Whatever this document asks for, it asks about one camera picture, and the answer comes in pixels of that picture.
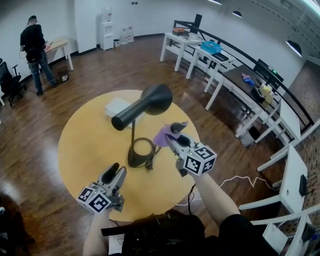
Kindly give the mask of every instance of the black table top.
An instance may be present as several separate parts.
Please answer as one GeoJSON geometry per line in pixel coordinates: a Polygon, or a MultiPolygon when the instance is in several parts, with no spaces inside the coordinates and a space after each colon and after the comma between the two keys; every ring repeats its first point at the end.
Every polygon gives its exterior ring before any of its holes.
{"type": "Polygon", "coordinates": [[[252,93],[252,89],[254,88],[247,82],[243,80],[242,73],[250,76],[251,80],[254,81],[256,86],[259,86],[256,79],[263,81],[263,79],[257,75],[252,69],[247,67],[246,65],[241,65],[236,68],[233,68],[225,73],[222,73],[222,76],[228,79],[235,86],[239,87],[242,91],[244,91],[255,103],[257,103],[260,107],[264,109],[264,106],[258,102],[255,96],[252,93]]]}

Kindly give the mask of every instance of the lamp stand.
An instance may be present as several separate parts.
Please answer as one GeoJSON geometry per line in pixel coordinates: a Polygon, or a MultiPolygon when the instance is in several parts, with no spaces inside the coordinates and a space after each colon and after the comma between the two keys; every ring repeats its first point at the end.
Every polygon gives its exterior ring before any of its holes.
{"type": "Polygon", "coordinates": [[[136,129],[136,120],[132,122],[132,130],[131,130],[131,145],[128,152],[128,164],[130,167],[137,168],[143,165],[146,161],[148,161],[154,154],[156,150],[156,146],[153,142],[148,138],[137,138],[135,139],[135,129],[136,129]],[[135,152],[135,143],[138,141],[146,141],[151,145],[151,152],[147,155],[140,155],[135,152]]]}

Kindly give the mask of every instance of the wooden floor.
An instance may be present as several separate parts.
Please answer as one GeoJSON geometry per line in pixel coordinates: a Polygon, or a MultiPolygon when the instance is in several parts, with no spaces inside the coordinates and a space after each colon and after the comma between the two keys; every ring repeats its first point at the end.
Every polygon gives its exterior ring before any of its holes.
{"type": "MultiPolygon", "coordinates": [[[[162,36],[141,38],[115,50],[74,56],[74,71],[69,73],[68,82],[55,89],[46,82],[43,96],[27,91],[14,109],[9,104],[1,108],[0,191],[4,206],[22,213],[25,229],[36,241],[30,248],[32,255],[81,255],[92,215],[77,204],[64,186],[59,175],[57,148],[72,114],[104,93],[143,90],[160,83],[168,85],[174,103],[193,121],[201,141],[217,152],[211,176],[218,184],[235,175],[249,176],[252,181],[255,177],[263,178],[256,169],[280,148],[275,136],[271,133],[259,144],[244,148],[235,138],[236,130],[247,121],[241,111],[243,106],[228,91],[221,90],[211,109],[206,111],[204,107],[212,89],[203,93],[204,74],[196,70],[186,80],[189,65],[182,62],[179,72],[174,72],[176,56],[170,53],[164,62],[159,62],[162,43],[162,36]]],[[[66,65],[59,62],[52,70],[56,73],[66,65]]],[[[35,90],[32,80],[27,86],[35,90]]],[[[256,127],[266,129],[260,121],[256,127]]],[[[280,180],[283,163],[270,167],[264,174],[271,183],[280,180]]],[[[252,188],[247,180],[236,179],[222,188],[237,205],[274,195],[263,181],[257,181],[252,188]]],[[[176,208],[187,212],[187,207],[176,208]]],[[[277,214],[277,208],[277,205],[261,207],[243,214],[251,220],[270,218],[277,214]]],[[[192,202],[191,210],[205,224],[207,236],[218,235],[202,201],[192,202]]]]}

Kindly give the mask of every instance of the lamp base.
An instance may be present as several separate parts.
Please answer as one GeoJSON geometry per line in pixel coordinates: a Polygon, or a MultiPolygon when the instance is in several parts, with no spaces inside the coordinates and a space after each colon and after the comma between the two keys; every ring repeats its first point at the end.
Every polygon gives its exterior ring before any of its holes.
{"type": "Polygon", "coordinates": [[[130,149],[129,149],[129,152],[128,152],[128,164],[129,164],[129,166],[133,167],[133,168],[137,168],[137,167],[142,166],[146,161],[148,161],[153,156],[155,151],[156,151],[156,146],[153,144],[153,142],[150,139],[143,138],[143,137],[135,139],[133,144],[130,146],[130,149]],[[152,148],[151,152],[149,154],[146,154],[146,155],[140,155],[137,152],[135,152],[135,144],[138,141],[146,141],[146,142],[148,142],[150,144],[151,148],[152,148]]]}

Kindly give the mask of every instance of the metal handrail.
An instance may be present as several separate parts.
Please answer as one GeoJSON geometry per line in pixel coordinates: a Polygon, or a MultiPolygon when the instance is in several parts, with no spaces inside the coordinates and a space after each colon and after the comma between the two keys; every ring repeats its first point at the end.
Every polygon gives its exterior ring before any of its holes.
{"type": "MultiPolygon", "coordinates": [[[[239,54],[241,54],[242,56],[244,56],[246,59],[248,59],[249,61],[251,61],[252,63],[254,63],[255,65],[260,65],[258,63],[257,60],[255,60],[253,57],[251,57],[250,55],[248,55],[247,53],[245,53],[244,51],[242,51],[241,49],[237,48],[236,46],[234,46],[233,44],[213,35],[210,34],[209,32],[206,32],[198,27],[193,26],[193,22],[189,22],[189,21],[182,21],[182,20],[175,20],[173,27],[176,28],[177,24],[184,26],[187,29],[192,29],[195,30],[197,32],[199,32],[201,34],[201,36],[204,38],[204,35],[207,35],[215,40],[217,40],[218,45],[220,45],[221,43],[230,47],[231,49],[235,50],[236,52],[238,52],[239,54]]],[[[247,64],[245,64],[243,61],[241,61],[240,59],[238,59],[237,57],[235,57],[239,62],[241,62],[242,64],[246,65],[247,67],[249,67],[247,64]]],[[[305,108],[302,106],[302,104],[300,103],[300,101],[296,98],[296,96],[294,96],[292,94],[291,91],[288,90],[288,88],[276,77],[274,76],[274,74],[270,71],[265,69],[269,75],[271,75],[273,78],[276,79],[276,82],[280,85],[281,88],[284,89],[284,91],[293,99],[293,101],[297,104],[297,106],[301,109],[301,111],[303,112],[303,114],[305,115],[305,117],[308,119],[309,123],[305,124],[304,121],[301,119],[301,117],[298,115],[298,113],[292,108],[292,110],[295,112],[295,114],[299,117],[300,121],[302,122],[302,124],[304,125],[304,128],[301,130],[301,133],[303,133],[304,131],[306,131],[310,126],[314,125],[315,122],[312,120],[312,118],[310,117],[310,115],[308,114],[308,112],[305,110],[305,108]]],[[[279,94],[280,97],[290,106],[290,104],[288,103],[288,101],[283,98],[283,96],[281,94],[279,94]]]]}

